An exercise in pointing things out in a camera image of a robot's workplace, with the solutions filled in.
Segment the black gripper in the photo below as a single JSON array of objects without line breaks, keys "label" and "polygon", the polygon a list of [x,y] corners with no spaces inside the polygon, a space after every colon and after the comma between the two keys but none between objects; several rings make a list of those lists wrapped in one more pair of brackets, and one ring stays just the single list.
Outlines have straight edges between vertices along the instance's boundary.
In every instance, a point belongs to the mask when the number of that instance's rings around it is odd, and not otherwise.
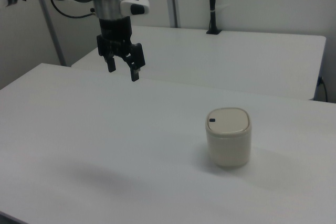
[{"label": "black gripper", "polygon": [[133,82],[137,81],[141,67],[145,66],[145,58],[142,45],[140,43],[131,43],[131,18],[124,17],[116,20],[99,19],[99,24],[101,34],[97,36],[98,54],[104,57],[108,71],[114,72],[116,70],[111,41],[124,42],[127,46],[123,60],[130,68],[131,80]]}]

